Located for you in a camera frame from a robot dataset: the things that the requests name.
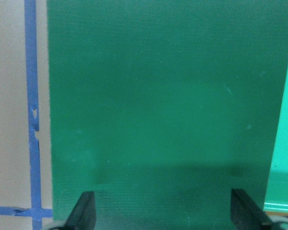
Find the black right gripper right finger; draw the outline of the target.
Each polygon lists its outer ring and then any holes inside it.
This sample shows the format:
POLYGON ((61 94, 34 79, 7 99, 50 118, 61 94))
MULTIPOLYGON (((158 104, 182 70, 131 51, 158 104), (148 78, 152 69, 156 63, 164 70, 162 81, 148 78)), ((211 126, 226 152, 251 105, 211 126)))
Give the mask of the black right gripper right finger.
POLYGON ((230 219, 237 230, 278 229, 243 189, 231 189, 230 219))

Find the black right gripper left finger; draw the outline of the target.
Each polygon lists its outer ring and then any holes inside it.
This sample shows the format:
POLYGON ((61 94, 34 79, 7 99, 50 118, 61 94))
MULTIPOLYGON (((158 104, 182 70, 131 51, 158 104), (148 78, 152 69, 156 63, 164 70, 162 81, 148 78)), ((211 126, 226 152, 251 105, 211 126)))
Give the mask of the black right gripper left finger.
POLYGON ((96 225, 96 202, 94 191, 83 192, 68 216, 65 230, 93 230, 96 225))

